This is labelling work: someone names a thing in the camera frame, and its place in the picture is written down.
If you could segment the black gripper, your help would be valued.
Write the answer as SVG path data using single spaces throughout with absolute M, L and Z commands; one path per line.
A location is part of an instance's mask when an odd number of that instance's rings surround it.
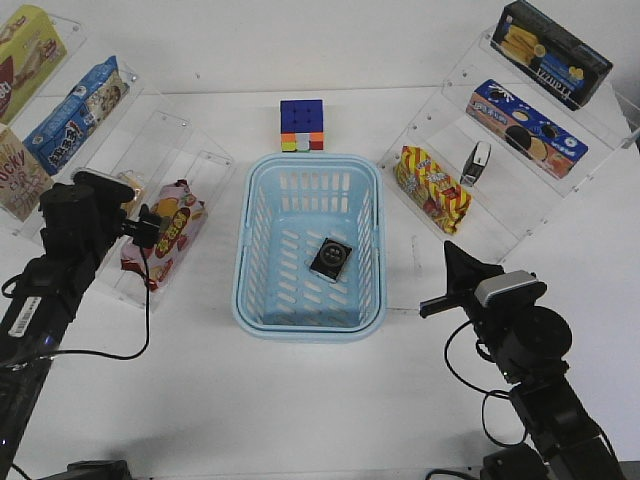
M 488 339 L 488 305 L 493 294 L 488 288 L 478 285 L 484 280 L 502 275 L 504 268 L 481 262 L 449 240 L 444 242 L 444 258 L 446 294 L 422 301 L 419 315 L 427 318 L 460 307 L 471 321 L 478 340 L 485 343 Z
M 125 217 L 121 205 L 132 201 L 135 191 L 123 180 L 94 170 L 76 170 L 73 181 L 57 183 L 40 197 L 45 253 L 56 260 L 102 260 L 120 236 Z

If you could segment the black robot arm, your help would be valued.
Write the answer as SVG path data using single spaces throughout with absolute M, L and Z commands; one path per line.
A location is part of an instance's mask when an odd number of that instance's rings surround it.
M 131 186 L 88 170 L 40 197 L 44 253 L 14 279 L 1 321 L 1 474 L 8 475 L 59 347 L 106 253 L 123 234 Z
M 532 440 L 486 456 L 481 478 L 623 478 L 608 438 L 565 377 L 572 333 L 563 317 L 537 305 L 546 284 L 525 270 L 483 263 L 451 241 L 444 257 L 446 293 L 421 302 L 420 315 L 464 310 L 478 354 L 511 384 L 506 396 Z

